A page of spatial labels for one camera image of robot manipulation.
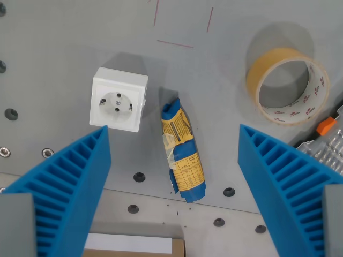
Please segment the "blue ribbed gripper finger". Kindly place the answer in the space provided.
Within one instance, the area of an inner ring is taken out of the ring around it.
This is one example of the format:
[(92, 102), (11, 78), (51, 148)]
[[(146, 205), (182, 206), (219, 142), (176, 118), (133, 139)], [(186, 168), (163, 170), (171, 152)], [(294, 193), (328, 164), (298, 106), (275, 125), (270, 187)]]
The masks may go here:
[(5, 194), (28, 193), (38, 256), (81, 256), (111, 167), (107, 126), (31, 169)]
[(342, 184), (342, 176), (243, 124), (238, 164), (279, 256), (324, 256), (323, 190)]

